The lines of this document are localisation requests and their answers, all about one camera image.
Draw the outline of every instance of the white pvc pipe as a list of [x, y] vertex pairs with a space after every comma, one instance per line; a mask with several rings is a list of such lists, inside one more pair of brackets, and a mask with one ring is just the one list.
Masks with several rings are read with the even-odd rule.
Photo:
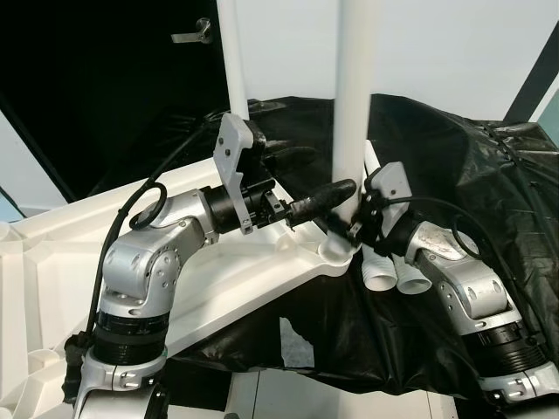
[[[341, 0], [334, 106], [333, 182], [362, 184], [369, 127], [376, 0]], [[336, 212], [349, 223], [359, 205], [359, 189]]]
[[243, 57], [238, 40], [237, 7], [235, 0], [217, 0], [221, 45], [224, 50], [225, 76], [229, 106], [234, 113], [248, 120]]
[[363, 263], [361, 272], [365, 286], [371, 291], [387, 291], [397, 282], [396, 270], [390, 258], [380, 256], [364, 244], [362, 247]]
[[420, 294], [431, 288], [431, 281], [418, 268], [406, 264], [404, 258], [392, 255], [398, 276], [396, 288], [407, 295]]
[[378, 162], [378, 158], [376, 158], [375, 149], [373, 148], [373, 144], [369, 141], [365, 141], [365, 168], [367, 169], [367, 173], [372, 175], [375, 170], [381, 167], [381, 163]]

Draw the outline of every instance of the black cable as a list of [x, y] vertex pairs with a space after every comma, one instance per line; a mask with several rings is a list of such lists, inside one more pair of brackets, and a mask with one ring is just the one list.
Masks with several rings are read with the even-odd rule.
[[206, 129], [207, 124], [201, 125], [194, 133], [192, 133], [179, 147], [173, 151], [151, 174], [150, 177], [141, 185], [141, 187], [132, 194], [127, 201], [119, 209], [116, 218], [113, 220], [111, 227], [105, 237], [103, 246], [101, 247], [101, 252], [99, 255], [99, 262], [97, 263], [97, 271], [95, 272], [95, 282], [93, 284], [93, 295], [91, 299], [91, 305], [89, 307], [89, 315], [87, 317], [87, 327], [86, 336], [91, 336], [93, 333], [93, 327], [95, 326], [95, 317], [97, 314], [97, 305], [99, 303], [99, 296], [101, 291], [101, 285], [103, 283], [103, 262], [105, 261], [105, 256], [111, 244], [118, 238], [121, 232], [121, 227], [124, 224], [124, 220], [128, 216], [128, 213], [132, 209], [135, 203], [145, 194], [148, 190], [152, 188], [158, 188], [161, 191], [161, 195], [155, 206], [154, 210], [149, 213], [148, 218], [155, 218], [162, 206], [164, 205], [164, 199], [167, 197], [167, 190], [161, 183], [155, 182], [155, 180], [165, 171], [168, 165], [175, 160], [175, 158], [189, 145], [193, 142], [201, 133]]
[[549, 250], [552, 254], [554, 254], [557, 258], [559, 258], [559, 243], [556, 241], [556, 236], [554, 233], [554, 228], [551, 222], [543, 216], [543, 204], [540, 195], [532, 186], [533, 183], [528, 181], [526, 174], [524, 173], [524, 161], [516, 155], [514, 149], [508, 146], [506, 142], [504, 142], [497, 133], [491, 128], [491, 126], [485, 122], [481, 124], [483, 129], [489, 134], [489, 136], [496, 141], [502, 151], [505, 151], [512, 162], [514, 163], [514, 167], [516, 168], [516, 173], [518, 175], [518, 185], [521, 188], [521, 191], [524, 193], [528, 204], [532, 211], [534, 211], [534, 218], [537, 222], [537, 225], [540, 227], [543, 233], [543, 237], [548, 242]]
[[451, 231], [452, 231], [452, 235], [454, 236], [454, 240], [456, 240], [456, 242], [459, 244], [459, 246], [462, 248], [462, 250], [466, 252], [466, 254], [468, 254], [469, 256], [471, 256], [474, 259], [481, 260], [481, 255], [479, 253], [476, 253], [472, 249], [470, 249], [467, 246], [467, 244], [464, 243], [464, 241], [462, 240], [462, 237], [460, 237], [460, 233], [458, 231], [458, 220], [461, 217], [462, 216], [460, 214], [457, 214], [456, 216], [454, 216], [452, 218]]
[[491, 236], [489, 235], [489, 233], [487, 232], [485, 227], [483, 227], [483, 225], [481, 225], [480, 222], [477, 219], [475, 219], [475, 217], [473, 217], [469, 212], [467, 212], [464, 209], [461, 209], [458, 205], [454, 205], [453, 203], [449, 203], [449, 202], [447, 202], [443, 199], [433, 198], [432, 196], [407, 196], [405, 198], [389, 199], [388, 200], [388, 205], [392, 205], [394, 203], [412, 203], [412, 202], [436, 203], [437, 205], [439, 205], [441, 207], [446, 207], [450, 210], [453, 210], [453, 211], [459, 213], [464, 218], [466, 218], [469, 222], [471, 222], [473, 224], [473, 226], [476, 229], [478, 229], [481, 232], [483, 238], [489, 244], [489, 247], [491, 248], [491, 252], [493, 253], [495, 258], [499, 262], [499, 265], [500, 265], [501, 269], [503, 270], [503, 273], [506, 275], [507, 279], [512, 280], [512, 281], [515, 280], [513, 273], [511, 272], [510, 268], [507, 265], [507, 262], [505, 261], [504, 257], [500, 254], [500, 251], [499, 251], [499, 248], [497, 247], [497, 244], [491, 238]]
[[152, 187], [159, 189], [159, 199], [157, 200], [157, 203], [155, 203], [155, 207], [143, 220], [138, 221], [140, 219], [140, 215], [143, 214], [144, 211], [139, 212], [138, 214], [133, 216], [132, 219], [130, 219], [130, 223], [128, 223], [128, 226], [132, 230], [140, 230], [148, 227], [151, 222], [154, 221], [155, 218], [159, 215], [159, 213], [163, 209], [163, 205], [165, 205], [165, 201], [167, 201], [167, 188], [165, 188], [165, 185], [159, 182], [155, 182]]

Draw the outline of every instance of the door handle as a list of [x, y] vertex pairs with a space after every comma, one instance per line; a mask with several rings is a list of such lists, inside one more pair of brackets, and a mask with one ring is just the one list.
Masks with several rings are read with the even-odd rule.
[[196, 22], [197, 32], [194, 33], [175, 33], [171, 35], [173, 44], [185, 44], [189, 42], [201, 42], [202, 44], [211, 44], [213, 36], [211, 35], [211, 22], [207, 17], [200, 17]]

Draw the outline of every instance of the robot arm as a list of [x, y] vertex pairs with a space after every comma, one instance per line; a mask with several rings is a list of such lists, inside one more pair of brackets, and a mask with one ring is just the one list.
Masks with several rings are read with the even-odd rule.
[[[160, 384], [167, 359], [165, 337], [186, 261], [214, 244], [219, 234], [235, 229], [249, 234], [254, 226], [282, 219], [293, 227], [328, 212], [355, 192], [353, 181], [341, 181], [287, 204], [273, 194], [275, 181], [266, 168], [270, 157], [265, 151], [266, 139], [256, 127], [224, 115], [214, 151], [223, 185], [167, 199], [148, 225], [111, 245], [74, 418], [166, 417], [169, 396]], [[136, 225], [144, 225], [154, 207], [139, 214]]]
[[506, 406], [558, 394], [559, 372], [542, 351], [541, 335], [526, 328], [493, 269], [469, 254], [477, 250], [473, 240], [458, 233], [467, 252], [450, 230], [414, 220], [407, 203], [386, 206], [387, 198], [411, 196], [402, 163], [381, 168], [365, 181], [365, 189], [361, 217], [374, 214], [376, 223], [363, 232], [363, 241], [379, 254], [405, 257], [432, 281], [487, 399]]

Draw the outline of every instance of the black tarp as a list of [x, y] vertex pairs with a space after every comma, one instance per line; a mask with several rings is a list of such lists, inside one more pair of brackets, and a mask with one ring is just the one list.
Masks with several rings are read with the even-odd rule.
[[[273, 102], [284, 106], [253, 116], [266, 138], [320, 152], [314, 163], [279, 176], [293, 198], [303, 197], [330, 180], [333, 101]], [[468, 120], [378, 94], [371, 97], [369, 138], [381, 163], [404, 163], [414, 195], [456, 203], [489, 230], [543, 317], [557, 363], [559, 153], [545, 133], [536, 124]], [[200, 147], [198, 157], [209, 156], [212, 139]], [[444, 226], [452, 215], [427, 203], [412, 208]], [[285, 368], [283, 317], [314, 349], [314, 366], [296, 370], [318, 381], [355, 393], [425, 389], [479, 397], [471, 361], [436, 293], [368, 292], [361, 261], [357, 254], [345, 275], [315, 278], [175, 359], [234, 372]], [[518, 302], [528, 310], [525, 299]]]

